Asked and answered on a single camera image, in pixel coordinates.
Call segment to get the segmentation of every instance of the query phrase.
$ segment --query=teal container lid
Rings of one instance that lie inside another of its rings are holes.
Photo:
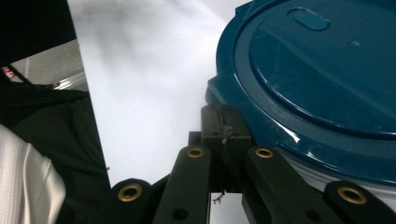
[[[253,1],[236,9],[206,100],[255,141],[341,179],[396,187],[396,4]]]

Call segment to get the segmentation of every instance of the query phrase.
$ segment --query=gray surface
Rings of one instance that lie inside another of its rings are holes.
[[[54,84],[84,72],[77,40],[15,62],[14,67],[34,84]],[[87,91],[86,84],[73,89]]]

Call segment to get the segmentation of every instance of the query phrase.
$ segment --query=bolt hole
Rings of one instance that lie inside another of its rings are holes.
[[[142,195],[142,187],[139,184],[130,184],[123,187],[119,191],[119,199],[122,202],[128,203],[134,201]]]
[[[316,211],[313,211],[313,210],[305,211],[305,215],[309,219],[313,220],[314,222],[321,222],[321,220],[322,220],[320,214],[318,212],[316,212]]]
[[[367,198],[357,189],[350,187],[340,187],[337,189],[338,195],[349,203],[354,204],[365,204],[367,203]]]
[[[136,195],[136,193],[137,193],[137,189],[127,189],[123,192],[123,195],[126,198],[131,198],[131,197],[134,197]]]
[[[184,220],[189,216],[189,212],[186,209],[178,208],[174,211],[174,218],[177,220]]]

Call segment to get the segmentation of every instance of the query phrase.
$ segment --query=dark garment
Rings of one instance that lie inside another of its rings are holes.
[[[50,158],[64,180],[57,223],[88,223],[110,191],[90,99],[41,109],[12,131]]]
[[[9,82],[7,77],[0,82],[0,123],[12,129],[22,119],[52,105],[61,105],[88,98],[85,91],[55,91],[48,86]]]

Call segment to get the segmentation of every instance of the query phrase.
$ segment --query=blue plastic container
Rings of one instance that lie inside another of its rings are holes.
[[[236,9],[206,100],[238,107],[314,187],[354,181],[396,210],[396,6],[253,1]]]

